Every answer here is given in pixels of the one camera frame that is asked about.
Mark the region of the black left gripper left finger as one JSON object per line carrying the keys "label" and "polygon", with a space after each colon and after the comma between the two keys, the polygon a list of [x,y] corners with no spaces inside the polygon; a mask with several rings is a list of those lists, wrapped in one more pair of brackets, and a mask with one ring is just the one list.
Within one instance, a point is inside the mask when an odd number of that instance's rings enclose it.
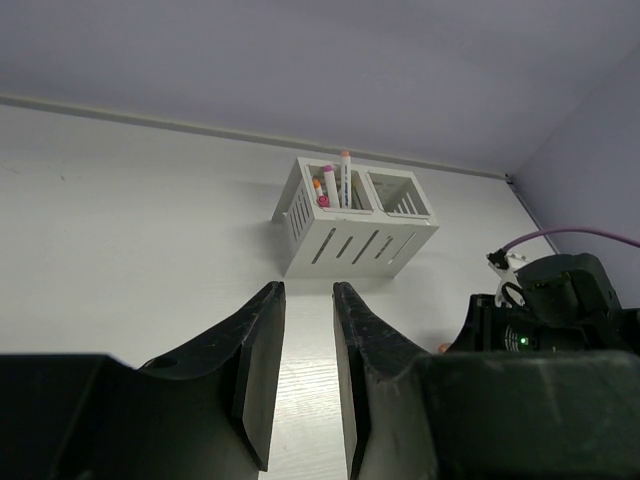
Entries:
{"label": "black left gripper left finger", "polygon": [[283,283],[140,369],[163,471],[265,471],[286,316]]}

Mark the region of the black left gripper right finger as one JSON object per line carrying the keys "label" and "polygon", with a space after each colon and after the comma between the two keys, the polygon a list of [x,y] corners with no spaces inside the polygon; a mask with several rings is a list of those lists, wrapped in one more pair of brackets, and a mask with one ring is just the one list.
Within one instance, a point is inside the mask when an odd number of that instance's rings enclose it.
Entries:
{"label": "black left gripper right finger", "polygon": [[435,452],[422,384],[427,353],[333,285],[334,335],[350,479],[433,479]]}

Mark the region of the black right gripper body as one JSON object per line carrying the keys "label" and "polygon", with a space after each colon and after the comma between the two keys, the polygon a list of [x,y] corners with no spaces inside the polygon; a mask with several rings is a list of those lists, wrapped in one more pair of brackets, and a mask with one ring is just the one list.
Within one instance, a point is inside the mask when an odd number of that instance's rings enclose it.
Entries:
{"label": "black right gripper body", "polygon": [[494,295],[476,294],[453,352],[570,352],[621,350],[622,307],[600,260],[557,254],[517,273],[524,307],[497,307]]}

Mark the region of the white marker pink caps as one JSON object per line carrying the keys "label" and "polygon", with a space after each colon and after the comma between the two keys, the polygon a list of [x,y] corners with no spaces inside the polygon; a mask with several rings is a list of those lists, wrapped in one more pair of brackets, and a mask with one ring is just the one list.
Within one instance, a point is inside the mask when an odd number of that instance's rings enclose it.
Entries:
{"label": "white marker pink caps", "polygon": [[327,196],[319,196],[317,199],[318,205],[322,208],[329,208],[330,207],[330,202],[329,202],[329,198]]}

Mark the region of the white marker purple cap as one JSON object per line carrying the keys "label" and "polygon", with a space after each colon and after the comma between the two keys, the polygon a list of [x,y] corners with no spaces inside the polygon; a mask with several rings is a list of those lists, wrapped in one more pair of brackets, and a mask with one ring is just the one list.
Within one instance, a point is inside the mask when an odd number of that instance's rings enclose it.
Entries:
{"label": "white marker purple cap", "polygon": [[332,165],[325,165],[323,167],[323,175],[329,200],[329,207],[333,209],[339,209],[340,197],[338,193],[334,167]]}

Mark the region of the white marker orange cap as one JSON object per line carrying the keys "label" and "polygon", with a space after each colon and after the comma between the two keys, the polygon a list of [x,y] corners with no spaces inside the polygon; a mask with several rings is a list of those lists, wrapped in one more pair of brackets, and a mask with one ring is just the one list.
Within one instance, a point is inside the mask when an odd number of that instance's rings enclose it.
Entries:
{"label": "white marker orange cap", "polygon": [[321,182],[317,178],[313,179],[313,186],[317,197],[322,197],[324,195],[324,190],[322,188]]}

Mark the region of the white marker salmon cap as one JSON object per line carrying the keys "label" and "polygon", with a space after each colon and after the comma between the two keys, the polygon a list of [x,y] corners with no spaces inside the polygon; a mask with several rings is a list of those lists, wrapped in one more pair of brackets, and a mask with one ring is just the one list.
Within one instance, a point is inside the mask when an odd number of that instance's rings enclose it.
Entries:
{"label": "white marker salmon cap", "polygon": [[349,151],[341,152],[341,206],[344,209],[352,208],[351,187],[351,156]]}

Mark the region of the white marker yellow cap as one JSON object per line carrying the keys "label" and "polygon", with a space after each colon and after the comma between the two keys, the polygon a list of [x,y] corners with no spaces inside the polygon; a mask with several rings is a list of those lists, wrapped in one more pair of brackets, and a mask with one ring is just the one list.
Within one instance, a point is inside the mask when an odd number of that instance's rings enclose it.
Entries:
{"label": "white marker yellow cap", "polygon": [[362,201],[359,196],[359,191],[355,186],[351,187],[352,193],[352,208],[355,210],[363,210],[364,207],[362,205]]}

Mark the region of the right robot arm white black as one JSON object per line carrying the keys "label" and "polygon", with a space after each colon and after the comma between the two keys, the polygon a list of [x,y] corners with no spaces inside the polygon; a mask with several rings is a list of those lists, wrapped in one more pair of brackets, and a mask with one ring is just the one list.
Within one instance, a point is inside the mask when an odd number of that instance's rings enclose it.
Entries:
{"label": "right robot arm white black", "polygon": [[494,295],[470,299],[453,352],[639,353],[639,310],[624,308],[600,260],[557,254],[515,271]]}

